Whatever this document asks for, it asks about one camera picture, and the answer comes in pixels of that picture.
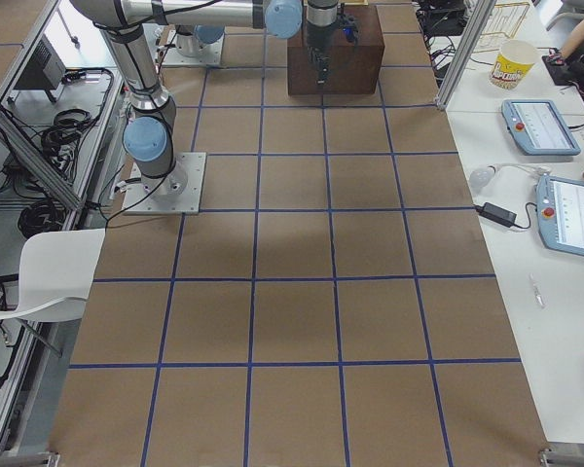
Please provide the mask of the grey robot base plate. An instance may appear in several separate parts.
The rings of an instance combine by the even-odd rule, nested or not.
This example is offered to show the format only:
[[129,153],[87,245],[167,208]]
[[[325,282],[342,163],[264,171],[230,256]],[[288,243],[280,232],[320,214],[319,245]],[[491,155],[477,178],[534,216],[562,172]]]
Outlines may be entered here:
[[130,177],[138,181],[128,184],[122,208],[127,215],[198,214],[205,167],[205,152],[176,153],[173,171],[160,182],[142,178],[134,162]]

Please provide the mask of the person's hand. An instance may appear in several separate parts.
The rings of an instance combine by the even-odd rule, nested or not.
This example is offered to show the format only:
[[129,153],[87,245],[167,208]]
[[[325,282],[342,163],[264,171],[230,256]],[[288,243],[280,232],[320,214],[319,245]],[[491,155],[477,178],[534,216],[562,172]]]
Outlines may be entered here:
[[573,49],[569,47],[551,48],[547,55],[547,62],[553,66],[564,66],[572,54]]

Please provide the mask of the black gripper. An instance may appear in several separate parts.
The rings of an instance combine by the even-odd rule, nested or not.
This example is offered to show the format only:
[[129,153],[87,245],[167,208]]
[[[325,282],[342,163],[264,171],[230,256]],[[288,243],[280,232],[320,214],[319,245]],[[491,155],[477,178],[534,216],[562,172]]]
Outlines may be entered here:
[[313,49],[328,49],[337,31],[342,31],[351,44],[358,41],[356,18],[336,0],[308,1],[306,30],[308,46]]

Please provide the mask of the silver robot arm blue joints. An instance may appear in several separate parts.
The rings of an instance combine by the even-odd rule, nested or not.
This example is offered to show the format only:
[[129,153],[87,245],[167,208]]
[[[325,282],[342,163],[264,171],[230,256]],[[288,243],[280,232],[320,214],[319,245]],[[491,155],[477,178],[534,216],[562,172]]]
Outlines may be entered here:
[[296,35],[304,1],[74,1],[106,41],[130,90],[135,121],[124,146],[142,178],[163,182],[175,167],[176,106],[150,55],[143,25],[207,25],[264,29],[279,39]]

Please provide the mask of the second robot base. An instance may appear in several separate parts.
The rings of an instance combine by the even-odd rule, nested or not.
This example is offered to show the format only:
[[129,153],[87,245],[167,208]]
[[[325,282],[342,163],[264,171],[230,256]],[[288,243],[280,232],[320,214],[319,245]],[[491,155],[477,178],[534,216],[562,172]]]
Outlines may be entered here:
[[160,45],[159,63],[166,67],[219,67],[223,26],[175,25]]

